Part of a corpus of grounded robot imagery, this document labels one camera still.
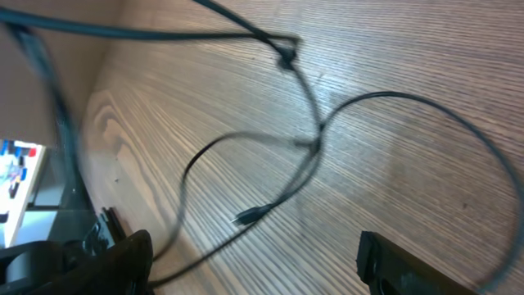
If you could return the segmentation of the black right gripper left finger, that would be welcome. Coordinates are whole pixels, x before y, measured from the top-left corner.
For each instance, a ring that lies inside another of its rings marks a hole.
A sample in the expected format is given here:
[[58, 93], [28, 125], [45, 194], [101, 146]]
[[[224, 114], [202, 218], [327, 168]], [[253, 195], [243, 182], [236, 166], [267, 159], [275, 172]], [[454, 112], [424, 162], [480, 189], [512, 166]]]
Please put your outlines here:
[[152, 266], [150, 234], [142, 229], [106, 252], [36, 288], [37, 295], [146, 295]]

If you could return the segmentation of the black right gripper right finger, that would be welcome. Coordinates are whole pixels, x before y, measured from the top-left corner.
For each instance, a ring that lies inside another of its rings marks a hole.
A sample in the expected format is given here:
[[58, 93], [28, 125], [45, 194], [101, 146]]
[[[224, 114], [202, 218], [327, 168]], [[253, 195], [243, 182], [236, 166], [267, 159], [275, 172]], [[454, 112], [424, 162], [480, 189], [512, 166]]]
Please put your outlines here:
[[372, 231], [360, 235], [356, 265], [371, 295], [477, 295]]

